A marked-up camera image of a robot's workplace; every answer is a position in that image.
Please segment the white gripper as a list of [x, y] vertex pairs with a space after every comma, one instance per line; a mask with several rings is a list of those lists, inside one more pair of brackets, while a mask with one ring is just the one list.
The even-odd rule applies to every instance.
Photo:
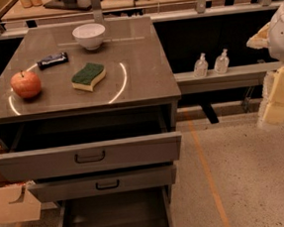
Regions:
[[[268, 47], [272, 58], [284, 62], [284, 2], [270, 23], [247, 40], [246, 46], [257, 50]], [[269, 70], [262, 85], [257, 125], [259, 128], [279, 126], [284, 123], [284, 65], [276, 71]]]

